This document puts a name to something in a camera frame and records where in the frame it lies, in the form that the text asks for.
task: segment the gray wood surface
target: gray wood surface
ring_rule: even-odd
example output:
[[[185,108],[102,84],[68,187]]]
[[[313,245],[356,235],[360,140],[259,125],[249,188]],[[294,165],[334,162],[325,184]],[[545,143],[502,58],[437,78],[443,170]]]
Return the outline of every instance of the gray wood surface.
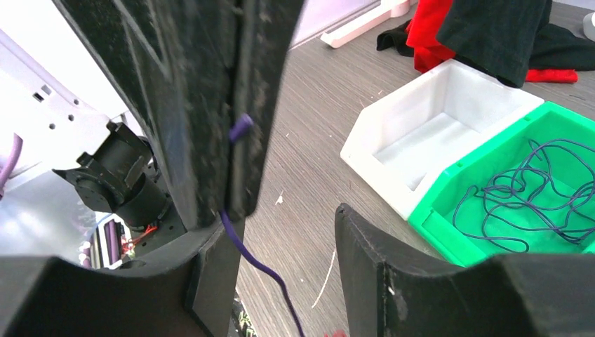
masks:
[[[554,4],[551,21],[578,33],[587,13]],[[411,16],[385,22],[337,50],[314,39],[292,50],[286,64],[259,208],[247,222],[245,238],[254,255],[286,280],[306,336],[348,331],[336,258],[312,308],[331,264],[334,213],[340,202],[437,256],[339,157],[361,109],[419,75],[413,59],[375,50],[379,33]],[[594,73],[580,73],[574,85],[526,84],[524,89],[595,117]],[[280,195],[283,203],[276,204]],[[238,291],[259,336],[297,335],[278,286],[244,260]]]

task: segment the empty white container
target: empty white container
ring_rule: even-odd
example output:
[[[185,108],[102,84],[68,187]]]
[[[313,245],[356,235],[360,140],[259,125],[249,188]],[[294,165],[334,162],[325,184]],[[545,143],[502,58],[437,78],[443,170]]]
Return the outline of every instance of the empty white container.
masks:
[[[449,60],[361,110],[341,158],[408,220],[444,169],[543,102]]]

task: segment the black cloth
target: black cloth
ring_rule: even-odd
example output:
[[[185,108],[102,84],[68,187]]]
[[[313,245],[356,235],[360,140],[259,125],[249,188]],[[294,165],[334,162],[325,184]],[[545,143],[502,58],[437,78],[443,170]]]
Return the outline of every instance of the black cloth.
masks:
[[[551,0],[524,0],[521,6],[517,2],[455,0],[436,38],[457,53],[456,60],[516,88],[523,85],[528,69],[595,70],[595,42],[549,23]],[[485,3],[502,14],[484,11]],[[533,19],[518,23],[523,15]],[[406,45],[409,22],[381,33],[376,50],[394,47],[400,55],[413,56]]]

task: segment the pile of clothes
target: pile of clothes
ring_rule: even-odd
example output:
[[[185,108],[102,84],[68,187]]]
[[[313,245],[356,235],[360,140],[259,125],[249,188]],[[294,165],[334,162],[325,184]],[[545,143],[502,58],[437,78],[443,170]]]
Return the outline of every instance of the pile of clothes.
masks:
[[[551,0],[419,0],[413,19],[377,38],[427,72],[454,58],[514,88],[575,83],[595,70],[595,42],[549,23]]]

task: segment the red cloth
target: red cloth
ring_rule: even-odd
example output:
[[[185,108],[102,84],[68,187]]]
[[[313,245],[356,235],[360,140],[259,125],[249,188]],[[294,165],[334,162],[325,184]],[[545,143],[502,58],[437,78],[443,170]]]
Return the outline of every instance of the red cloth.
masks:
[[[422,74],[456,55],[436,40],[452,5],[453,0],[419,0],[415,15],[405,29],[407,46],[413,48],[413,67]],[[575,70],[529,70],[526,81],[576,83],[578,75]]]

